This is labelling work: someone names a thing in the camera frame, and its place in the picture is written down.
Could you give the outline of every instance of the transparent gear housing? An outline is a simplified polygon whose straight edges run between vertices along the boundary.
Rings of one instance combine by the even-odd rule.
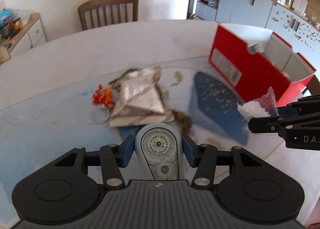
[[[141,148],[155,180],[180,179],[177,139],[171,131],[162,127],[148,130]]]

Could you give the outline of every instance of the box label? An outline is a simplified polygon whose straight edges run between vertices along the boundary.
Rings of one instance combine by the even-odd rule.
[[[237,67],[218,49],[214,49],[211,57],[211,62],[224,74],[229,82],[235,87],[242,73]]]

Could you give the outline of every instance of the orange toy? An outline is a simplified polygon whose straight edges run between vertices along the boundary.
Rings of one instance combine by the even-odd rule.
[[[111,87],[103,87],[102,84],[98,85],[98,89],[94,92],[92,98],[92,103],[94,104],[103,104],[107,108],[113,108],[115,103],[112,100],[112,89]]]

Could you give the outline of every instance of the white drawer cabinet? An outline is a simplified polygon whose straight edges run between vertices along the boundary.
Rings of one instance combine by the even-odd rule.
[[[272,0],[250,0],[251,13],[246,24],[264,28],[272,8]]]
[[[287,10],[279,4],[274,4],[272,6],[266,28],[273,30],[286,42],[289,42],[293,36],[293,16],[293,12]]]
[[[22,53],[27,52],[32,49],[32,43],[30,41],[28,33],[24,34],[23,37],[19,40],[13,50],[10,52],[11,57],[18,56]]]
[[[217,10],[202,3],[197,2],[196,15],[206,21],[214,21],[216,19]]]
[[[272,0],[219,0],[216,21],[264,28],[272,3]]]
[[[32,14],[30,22],[7,43],[10,42],[12,43],[12,49],[9,49],[11,57],[23,54],[36,46],[46,43],[39,14]]]
[[[274,4],[266,28],[273,30],[303,55],[316,69],[320,69],[320,33],[311,24],[279,4]]]
[[[39,39],[43,34],[43,29],[42,29],[40,19],[37,20],[36,23],[32,25],[32,27],[28,30],[28,34],[29,34],[31,43],[33,44],[33,46],[36,46],[36,44],[38,43]]]
[[[39,39],[38,43],[36,44],[36,47],[41,46],[43,44],[47,43],[47,40],[45,39],[44,33],[42,34],[41,38]]]

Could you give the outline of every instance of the drawer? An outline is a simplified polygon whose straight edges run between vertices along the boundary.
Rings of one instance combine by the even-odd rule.
[[[43,44],[45,44],[45,43],[47,43],[47,40],[45,39],[45,36],[44,36],[44,33],[43,33],[42,36],[41,36],[41,38],[39,39],[36,47],[39,47],[39,46],[41,46],[41,45],[43,45]]]
[[[37,20],[36,23],[32,25],[32,27],[28,30],[28,34],[33,46],[36,46],[36,44],[38,43],[39,39],[43,34],[43,29],[42,29],[40,19]]]
[[[22,53],[29,51],[32,48],[28,33],[24,34],[24,36],[19,40],[16,46],[10,53],[11,57],[18,56]]]

